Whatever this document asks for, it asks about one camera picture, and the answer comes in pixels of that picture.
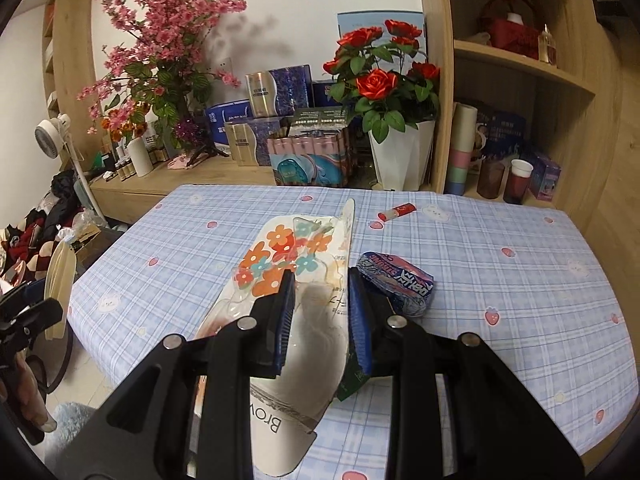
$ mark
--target blue plaid tablecloth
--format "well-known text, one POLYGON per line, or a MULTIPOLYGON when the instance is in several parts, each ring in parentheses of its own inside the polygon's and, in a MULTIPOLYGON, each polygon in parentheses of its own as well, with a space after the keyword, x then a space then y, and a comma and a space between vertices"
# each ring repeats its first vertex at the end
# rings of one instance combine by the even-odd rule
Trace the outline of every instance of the blue plaid tablecloth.
MULTIPOLYGON (((425 330, 478 333, 580 454, 624 420, 638 395, 625 319, 593 252, 556 210, 429 192, 181 186, 78 280, 69 321, 119 384, 164 335, 194 336, 269 218, 339 216, 348 198, 356 203, 351 265, 377 251, 434 276, 425 330), (378 221, 406 202, 418 211, 378 221)), ((389 418, 385 381, 334 401, 287 478, 382 480, 389 418)))

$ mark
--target basket handle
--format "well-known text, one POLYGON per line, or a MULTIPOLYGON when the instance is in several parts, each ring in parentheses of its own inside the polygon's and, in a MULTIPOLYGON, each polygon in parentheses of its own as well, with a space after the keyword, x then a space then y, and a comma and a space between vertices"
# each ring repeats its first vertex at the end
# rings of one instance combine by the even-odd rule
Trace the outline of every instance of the basket handle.
MULTIPOLYGON (((487 14, 489 13, 489 10, 491 9, 491 6, 498 1, 504 1, 505 3, 507 3, 507 5, 509 6, 509 12, 513 12, 513 4, 511 3, 511 0, 489 0, 487 3, 484 4, 484 7, 482 8, 482 11, 480 12, 480 18, 486 18, 487 14)), ((533 12, 533 18, 534 20, 537 22, 538 21, 538 12, 536 11, 536 8, 533 6, 533 4, 529 1, 529 0, 520 0, 521 2, 524 2, 525 4, 527 4, 527 6, 529 7, 529 9, 531 9, 531 12, 533 12)))

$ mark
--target person's hand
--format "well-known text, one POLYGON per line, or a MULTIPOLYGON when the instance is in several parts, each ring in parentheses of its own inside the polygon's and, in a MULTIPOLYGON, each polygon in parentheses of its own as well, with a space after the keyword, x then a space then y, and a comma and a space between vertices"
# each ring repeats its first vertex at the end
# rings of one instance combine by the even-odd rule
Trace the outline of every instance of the person's hand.
MULTIPOLYGON (((24 360, 24 352, 16 354, 15 364, 19 374, 16 396, 20 402, 22 416, 46 433, 54 431, 57 423, 47 411, 44 400, 38 391, 36 377, 24 360)), ((7 390, 2 380, 0 380, 0 398, 2 402, 7 399, 7 390)))

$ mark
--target standing fan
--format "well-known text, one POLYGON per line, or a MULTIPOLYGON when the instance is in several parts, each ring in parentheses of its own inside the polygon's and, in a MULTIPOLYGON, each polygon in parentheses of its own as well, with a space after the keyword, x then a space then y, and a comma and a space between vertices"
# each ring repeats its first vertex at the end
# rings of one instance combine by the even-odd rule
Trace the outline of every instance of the standing fan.
POLYGON ((100 206, 98 206, 98 203, 95 201, 95 196, 91 192, 89 183, 86 181, 82 167, 78 162, 78 155, 76 155, 74 144, 68 134, 69 126, 71 126, 71 118, 69 118, 67 114, 60 114, 57 118, 46 119, 36 126, 36 141, 40 146, 40 149, 49 158, 56 158, 59 156, 66 146, 69 152, 69 157, 76 168, 76 173, 78 174, 78 177, 80 177, 80 182, 82 182, 82 186, 84 187, 91 204, 94 206, 96 214, 106 220, 102 214, 100 206))

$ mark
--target white flower pot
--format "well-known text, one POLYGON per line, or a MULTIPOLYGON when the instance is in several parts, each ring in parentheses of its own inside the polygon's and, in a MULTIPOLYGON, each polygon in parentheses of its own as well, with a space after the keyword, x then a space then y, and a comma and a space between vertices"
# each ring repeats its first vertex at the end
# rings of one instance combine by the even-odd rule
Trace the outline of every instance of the white flower pot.
POLYGON ((418 191, 427 171, 435 125, 436 121, 425 121, 417 130, 407 126, 405 132, 389 128, 381 144, 369 132, 376 176, 385 190, 418 191))

